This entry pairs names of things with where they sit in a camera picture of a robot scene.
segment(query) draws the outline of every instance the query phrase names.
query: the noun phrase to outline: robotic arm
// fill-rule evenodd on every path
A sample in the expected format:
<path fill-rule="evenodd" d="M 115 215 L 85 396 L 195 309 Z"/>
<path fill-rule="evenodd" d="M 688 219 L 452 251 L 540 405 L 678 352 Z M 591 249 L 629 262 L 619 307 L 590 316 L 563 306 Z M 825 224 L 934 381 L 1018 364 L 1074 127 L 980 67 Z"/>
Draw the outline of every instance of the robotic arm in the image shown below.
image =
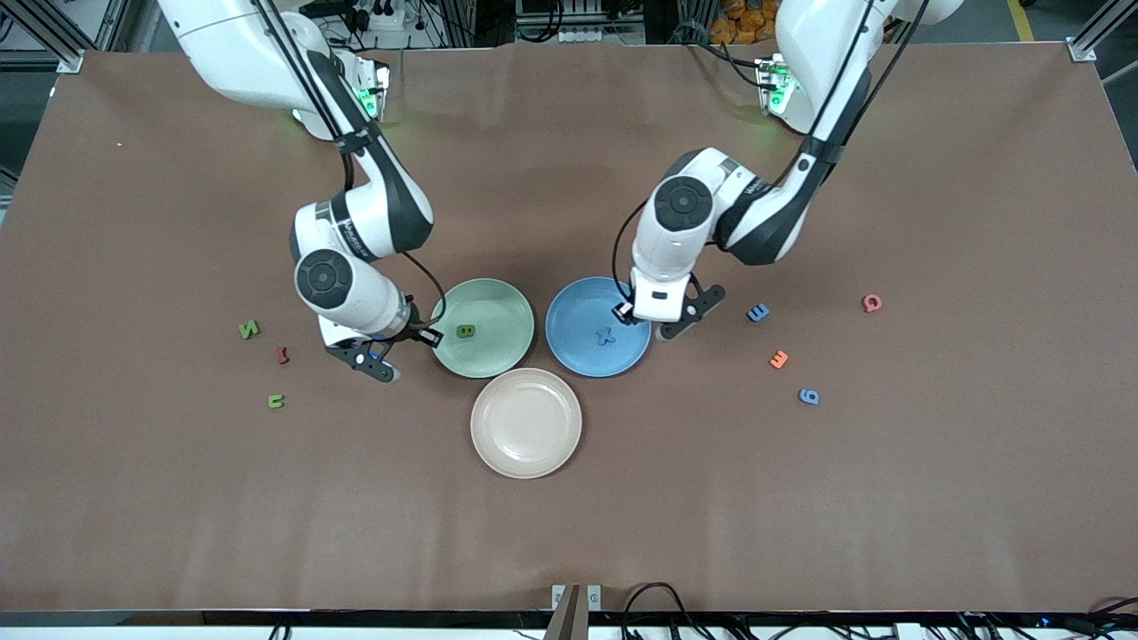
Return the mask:
<path fill-rule="evenodd" d="M 435 347 L 442 335 L 370 263 L 422 246 L 435 218 L 345 77 L 374 83 L 374 63 L 333 52 L 315 23 L 290 10 L 304 3 L 281 1 L 281 11 L 272 0 L 158 1 L 211 88 L 238 102 L 294 109 L 311 133 L 336 143 L 346 170 L 354 162 L 368 177 L 366 184 L 300 207 L 289 245 L 296 290 L 316 313 L 325 350 L 394 383 L 398 370 L 384 360 L 391 345 L 413 339 Z"/>
<path fill-rule="evenodd" d="M 813 123 L 785 179 L 769 183 L 718 149 L 681 156 L 645 202 L 633 243 L 633 294 L 613 310 L 617 318 L 661 322 L 658 337 L 673 339 L 726 296 L 723 287 L 703 290 L 693 280 L 707 244 L 748 265 L 786 255 L 866 104 L 869 61 L 885 18 L 939 22 L 960 2 L 784 0 L 776 35 L 799 88 L 799 106 L 786 113 L 806 113 Z M 687 295 L 690 284 L 694 296 Z"/>

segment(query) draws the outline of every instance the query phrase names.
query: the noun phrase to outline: blue plate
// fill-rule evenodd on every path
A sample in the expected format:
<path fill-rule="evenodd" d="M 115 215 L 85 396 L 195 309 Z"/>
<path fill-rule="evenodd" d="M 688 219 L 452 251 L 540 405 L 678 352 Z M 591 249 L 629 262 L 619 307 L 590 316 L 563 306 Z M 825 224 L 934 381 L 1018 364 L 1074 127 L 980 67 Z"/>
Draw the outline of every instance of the blue plate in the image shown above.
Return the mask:
<path fill-rule="evenodd" d="M 621 285 L 627 290 L 628 285 Z M 561 289 L 545 317 L 550 351 L 582 376 L 607 378 L 627 371 L 648 351 L 652 323 L 621 325 L 612 307 L 622 302 L 612 278 L 585 278 Z"/>

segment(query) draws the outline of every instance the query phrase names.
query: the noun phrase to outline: green plate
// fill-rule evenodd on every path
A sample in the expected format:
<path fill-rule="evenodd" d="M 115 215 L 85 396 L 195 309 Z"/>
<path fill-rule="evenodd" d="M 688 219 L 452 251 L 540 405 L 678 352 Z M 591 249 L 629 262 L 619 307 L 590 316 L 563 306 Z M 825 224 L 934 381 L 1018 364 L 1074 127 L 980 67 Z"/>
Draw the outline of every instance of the green plate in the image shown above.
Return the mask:
<path fill-rule="evenodd" d="M 432 317 L 442 304 L 435 305 Z M 435 358 L 444 367 L 467 378 L 490 378 L 509 371 L 529 351 L 534 310 L 513 285 L 493 278 L 467 280 L 446 293 L 446 314 L 435 329 L 443 333 Z"/>

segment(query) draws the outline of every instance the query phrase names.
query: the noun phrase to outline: plate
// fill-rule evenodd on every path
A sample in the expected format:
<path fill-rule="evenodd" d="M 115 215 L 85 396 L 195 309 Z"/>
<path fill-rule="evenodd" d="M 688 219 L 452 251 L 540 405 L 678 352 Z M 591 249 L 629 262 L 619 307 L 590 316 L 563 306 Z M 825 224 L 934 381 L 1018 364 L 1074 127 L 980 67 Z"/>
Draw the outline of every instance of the plate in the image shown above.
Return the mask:
<path fill-rule="evenodd" d="M 621 286 L 628 290 L 628 285 Z M 627 371 L 648 351 L 652 323 L 622 325 L 612 314 L 622 302 L 612 278 L 584 278 L 561 289 L 545 317 L 550 351 L 582 376 L 607 378 Z"/>
<path fill-rule="evenodd" d="M 564 380 L 542 369 L 494 378 L 470 412 L 470 437 L 489 468 L 533 479 L 564 465 L 580 441 L 580 404 Z"/>
<path fill-rule="evenodd" d="M 442 304 L 435 305 L 432 318 Z M 435 329 L 443 333 L 435 358 L 444 367 L 467 378 L 492 378 L 509 371 L 529 351 L 534 310 L 513 285 L 478 278 L 446 293 L 446 313 Z"/>

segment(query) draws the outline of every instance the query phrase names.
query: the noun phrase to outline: black cable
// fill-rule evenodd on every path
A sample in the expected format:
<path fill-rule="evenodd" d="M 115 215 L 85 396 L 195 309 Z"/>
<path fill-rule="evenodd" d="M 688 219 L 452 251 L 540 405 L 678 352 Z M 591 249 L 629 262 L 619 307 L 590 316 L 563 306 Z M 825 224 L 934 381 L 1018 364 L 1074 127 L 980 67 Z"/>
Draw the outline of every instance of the black cable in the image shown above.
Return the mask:
<path fill-rule="evenodd" d="M 720 47 L 723 47 L 723 52 L 724 52 L 723 59 L 727 60 L 727 63 L 731 64 L 731 68 L 735 69 L 735 73 L 739 74 L 739 77 L 743 79 L 743 82 L 750 84 L 751 87 L 757 87 L 759 89 L 766 89 L 768 91 L 774 91 L 775 89 L 778 89 L 777 87 L 775 87 L 774 84 L 770 84 L 768 82 L 759 82 L 757 80 L 751 80 L 750 77 L 748 77 L 747 74 L 743 73 L 743 69 L 739 68 L 739 63 L 735 60 L 735 58 L 731 54 L 727 52 L 727 46 L 726 44 L 720 44 Z"/>
<path fill-rule="evenodd" d="M 434 10 L 434 11 L 435 11 L 436 14 L 438 14 L 438 17 L 443 19 L 443 23 L 444 23 L 444 24 L 448 24 L 448 25 L 451 25 L 451 26 L 453 26 L 453 27 L 457 28 L 459 31 L 461 31 L 461 32 L 465 33 L 465 34 L 467 34 L 467 35 L 469 35 L 470 38 L 475 38 L 475 32 L 472 32 L 472 31 L 470 31 L 469 28 L 467 28 L 467 27 L 462 26 L 461 24 L 459 24 L 459 23 L 456 23 L 456 22 L 452 20 L 451 18 L 448 18 L 448 17 L 444 16 L 444 15 L 443 15 L 443 11 L 442 11 L 442 10 L 440 10 L 440 9 L 439 9 L 438 7 L 436 7 L 436 6 L 434 6 L 434 5 L 430 5 L 430 3 L 428 3 L 428 5 L 427 5 L 427 8 L 428 8 L 428 10 Z"/>
<path fill-rule="evenodd" d="M 625 223 L 621 224 L 620 230 L 617 231 L 617 239 L 613 240 L 612 243 L 612 286 L 617 288 L 617 293 L 620 294 L 620 297 L 625 298 L 625 302 L 628 303 L 632 303 L 633 298 L 629 297 L 628 294 L 626 294 L 625 290 L 620 288 L 620 279 L 617 278 L 617 251 L 620 249 L 620 237 L 625 235 L 625 229 L 628 228 L 628 223 L 632 222 L 634 218 L 636 218 L 636 214 L 640 213 L 641 210 L 643 210 L 644 205 L 646 204 L 648 204 L 648 198 L 644 198 L 644 202 L 637 205 L 636 208 L 634 208 L 633 212 L 628 214 L 628 218 L 625 219 Z"/>
<path fill-rule="evenodd" d="M 992 618 L 993 621 L 996 621 L 997 623 L 999 623 L 999 624 L 1001 624 L 1001 625 L 1011 629 L 1013 633 L 1015 633 L 1016 635 L 1023 638 L 1024 640 L 1039 640 L 1038 638 L 1036 638 L 1034 635 L 1032 635 L 1032 634 L 1028 633 L 1026 631 L 1020 629 L 1019 626 L 1016 626 L 1014 624 L 1008 624 L 1007 622 L 1004 622 L 996 614 L 988 614 L 988 616 L 990 618 Z"/>
<path fill-rule="evenodd" d="M 265 10 L 265 3 L 269 5 L 269 8 L 272 10 L 273 16 L 275 16 L 277 22 L 284 27 L 283 38 L 281 36 L 280 31 L 278 31 L 277 25 L 273 24 L 273 20 L 269 18 L 269 11 Z M 332 116 L 332 109 L 328 107 L 328 101 L 324 100 L 324 95 L 320 91 L 320 85 L 318 85 L 315 79 L 312 77 L 308 64 L 304 61 L 304 57 L 300 55 L 300 48 L 297 46 L 291 32 L 289 32 L 288 25 L 284 24 L 284 19 L 281 17 L 280 11 L 277 10 L 277 5 L 273 0 L 254 0 L 254 5 L 257 7 L 257 11 L 261 14 L 261 17 L 265 20 L 265 26 L 269 28 L 270 35 L 273 36 L 273 40 L 277 41 L 277 46 L 280 47 L 281 55 L 284 57 L 284 60 L 288 61 L 289 67 L 292 69 L 292 74 L 300 83 L 305 93 L 307 93 L 308 101 L 312 102 L 312 107 L 316 109 L 320 118 L 324 122 L 324 126 L 328 128 L 328 133 L 332 138 L 339 138 L 341 132 L 339 126 L 336 125 L 336 118 Z M 288 40 L 296 58 L 289 56 L 288 48 L 284 47 L 284 39 Z M 349 158 L 345 156 L 341 157 L 344 158 L 344 190 L 347 191 L 355 186 L 355 167 Z"/>
<path fill-rule="evenodd" d="M 430 269 L 427 269 L 426 266 L 423 266 L 423 263 L 421 263 L 418 260 L 415 260 L 415 256 L 411 255 L 411 252 L 403 252 L 402 255 L 403 255 L 403 257 L 410 260 L 412 264 L 414 264 L 415 266 L 418 266 L 419 270 L 422 271 L 423 274 L 426 274 L 430 279 L 431 284 L 435 285 L 435 290 L 438 292 L 438 300 L 443 303 L 442 306 L 438 310 L 438 315 L 436 315 L 435 318 L 431 318 L 430 320 L 428 320 L 426 322 L 422 322 L 421 325 L 417 325 L 415 326 L 415 328 L 424 329 L 424 328 L 430 327 L 431 325 L 438 322 L 443 318 L 443 315 L 446 314 L 446 293 L 443 290 L 443 285 L 438 284 L 438 278 L 436 278 L 435 274 L 430 272 Z"/>
<path fill-rule="evenodd" d="M 924 16 L 924 10 L 927 7 L 929 7 L 929 0 L 924 0 L 923 2 L 921 2 L 921 7 L 917 9 L 917 15 L 914 16 L 913 18 L 913 25 L 909 27 L 907 32 L 905 32 L 900 46 L 897 47 L 897 52 L 893 54 L 893 58 L 889 60 L 889 65 L 885 66 L 885 71 L 881 73 L 881 79 L 879 79 L 877 83 L 873 85 L 873 91 L 871 91 L 869 97 L 865 99 L 865 104 L 861 105 L 861 108 L 858 109 L 857 115 L 853 116 L 853 124 L 850 125 L 849 133 L 846 134 L 846 140 L 842 141 L 843 145 L 847 141 L 849 141 L 850 136 L 853 134 L 853 130 L 857 129 L 857 124 L 861 122 L 861 116 L 864 116 L 866 109 L 869 108 L 869 104 L 873 102 L 873 99 L 877 97 L 877 91 L 881 91 L 881 85 L 884 84 L 885 79 L 889 77 L 889 74 L 893 73 L 893 67 L 897 66 L 897 60 L 901 59 L 901 54 L 905 52 L 905 48 L 908 47 L 909 42 L 913 40 L 913 34 L 917 32 L 917 25 L 921 24 L 921 18 L 922 16 Z"/>
<path fill-rule="evenodd" d="M 666 590 L 671 596 L 671 600 L 674 602 L 676 602 L 676 607 L 679 609 L 679 613 L 683 614 L 684 620 L 687 621 L 687 625 L 695 630 L 695 633 L 699 633 L 700 637 L 703 638 L 704 640 L 715 640 L 715 635 L 712 635 L 711 632 L 708 631 L 708 629 L 706 626 L 695 624 L 695 621 L 692 620 L 692 615 L 690 613 L 687 613 L 687 609 L 684 607 L 683 600 L 679 599 L 679 593 L 676 593 L 675 588 L 673 588 L 667 582 L 650 582 L 650 583 L 641 586 L 640 589 L 637 589 L 628 598 L 628 601 L 625 602 L 625 613 L 624 613 L 624 616 L 621 616 L 621 618 L 620 618 L 620 639 L 621 640 L 633 640 L 634 638 L 640 638 L 638 633 L 636 635 L 630 635 L 628 633 L 628 612 L 632 609 L 633 602 L 636 601 L 636 598 L 638 598 L 641 593 L 644 593 L 645 591 L 648 591 L 650 589 L 657 589 L 657 588 Z"/>
<path fill-rule="evenodd" d="M 711 47 L 709 44 L 704 44 L 703 42 L 698 42 L 695 40 L 690 40 L 690 41 L 686 41 L 686 42 L 682 42 L 682 44 L 694 44 L 695 47 L 699 47 L 700 49 L 703 49 L 704 51 L 711 54 L 712 56 L 719 58 L 720 60 L 723 60 L 725 63 L 729 61 L 729 60 L 733 60 L 736 65 L 739 65 L 741 67 L 758 68 L 759 66 L 761 66 L 759 63 L 756 63 L 753 60 L 744 60 L 742 58 L 736 58 L 736 57 L 732 56 L 731 54 L 727 54 L 726 51 L 725 52 L 720 52 L 715 47 Z"/>
<path fill-rule="evenodd" d="M 355 163 L 347 154 L 341 155 L 340 159 L 344 161 L 344 190 L 349 191 L 355 187 Z"/>
<path fill-rule="evenodd" d="M 281 635 L 280 640 L 289 640 L 292 638 L 292 625 L 284 620 L 281 620 L 273 626 L 273 630 L 269 632 L 269 640 L 278 640 L 277 632 L 282 629 L 284 630 L 284 633 Z"/>
<path fill-rule="evenodd" d="M 420 2 L 419 2 L 419 10 L 420 11 L 423 10 L 423 2 L 422 2 L 422 0 L 420 0 Z M 438 48 L 439 49 L 447 49 L 447 48 L 450 48 L 448 43 L 446 42 L 446 35 L 443 33 L 443 31 L 440 28 L 438 28 L 438 25 L 435 24 L 435 14 L 431 13 L 430 10 L 427 10 L 427 19 L 430 20 L 430 27 L 432 30 L 435 30 L 435 34 L 438 35 Z M 427 38 L 430 40 L 431 44 L 435 43 L 435 39 L 430 38 L 429 33 L 427 34 Z"/>
<path fill-rule="evenodd" d="M 1119 600 L 1118 602 L 1114 602 L 1113 605 L 1103 607 L 1100 609 L 1095 609 L 1095 610 L 1092 610 L 1090 613 L 1092 613 L 1092 614 L 1108 614 L 1111 612 L 1116 612 L 1119 609 L 1129 607 L 1130 605 L 1138 605 L 1138 598 L 1127 598 L 1124 600 Z"/>
<path fill-rule="evenodd" d="M 823 114 L 826 113 L 826 107 L 830 105 L 830 100 L 833 99 L 834 93 L 838 91 L 838 84 L 841 82 L 842 76 L 846 75 L 846 67 L 850 64 L 850 58 L 853 57 L 853 50 L 857 49 L 857 40 L 861 36 L 861 32 L 866 31 L 866 20 L 869 19 L 869 13 L 873 11 L 873 2 L 865 3 L 865 13 L 861 14 L 861 22 L 858 23 L 857 31 L 853 32 L 853 40 L 850 41 L 850 48 L 846 51 L 846 58 L 842 59 L 842 66 L 838 67 L 838 75 L 834 76 L 834 83 L 830 87 L 830 91 L 826 93 L 826 99 L 822 101 L 822 107 L 818 108 L 818 115 L 814 117 L 814 122 L 810 124 L 810 130 L 806 132 L 807 138 L 814 137 L 814 132 L 818 129 L 818 123 L 822 122 Z"/>
<path fill-rule="evenodd" d="M 554 17 L 556 17 L 558 20 L 556 25 L 553 24 Z M 546 42 L 551 40 L 554 35 L 556 35 L 558 32 L 561 31 L 561 24 L 563 19 L 564 19 L 564 5 L 562 3 L 561 0 L 556 0 L 556 5 L 550 7 L 550 22 L 545 25 L 545 27 L 542 31 L 537 33 L 537 38 L 530 38 L 521 33 L 518 34 L 518 38 L 525 40 L 526 42 L 538 42 L 538 43 Z"/>

